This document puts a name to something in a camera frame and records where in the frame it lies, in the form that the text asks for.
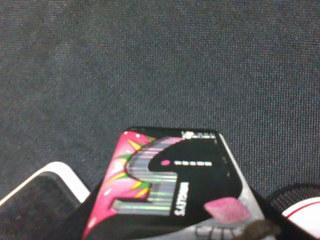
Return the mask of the black pink gum box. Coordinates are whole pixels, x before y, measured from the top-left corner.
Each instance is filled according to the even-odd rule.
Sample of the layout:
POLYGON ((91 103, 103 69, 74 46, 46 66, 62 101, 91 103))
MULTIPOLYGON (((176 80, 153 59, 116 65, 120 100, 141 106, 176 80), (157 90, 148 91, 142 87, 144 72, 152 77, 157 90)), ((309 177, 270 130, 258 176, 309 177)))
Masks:
POLYGON ((84 240, 274 240, 224 137, 130 127, 98 189, 84 240))

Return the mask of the black white board eraser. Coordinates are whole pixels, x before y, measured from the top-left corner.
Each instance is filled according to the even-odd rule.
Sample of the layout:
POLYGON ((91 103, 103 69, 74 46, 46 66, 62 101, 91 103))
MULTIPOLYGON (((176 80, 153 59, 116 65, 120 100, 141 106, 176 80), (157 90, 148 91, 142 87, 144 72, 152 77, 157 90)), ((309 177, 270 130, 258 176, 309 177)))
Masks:
POLYGON ((0 238, 43 240, 89 195, 89 189, 70 166, 51 162, 1 199, 0 238))

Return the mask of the black mesh pen holder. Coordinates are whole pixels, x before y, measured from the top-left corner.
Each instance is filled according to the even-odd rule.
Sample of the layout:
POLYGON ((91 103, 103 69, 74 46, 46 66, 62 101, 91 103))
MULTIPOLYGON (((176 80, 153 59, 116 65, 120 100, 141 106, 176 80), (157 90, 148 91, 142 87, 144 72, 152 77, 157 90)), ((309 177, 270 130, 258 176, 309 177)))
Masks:
POLYGON ((297 183, 276 190, 266 201, 294 227, 320 238, 320 186, 297 183))

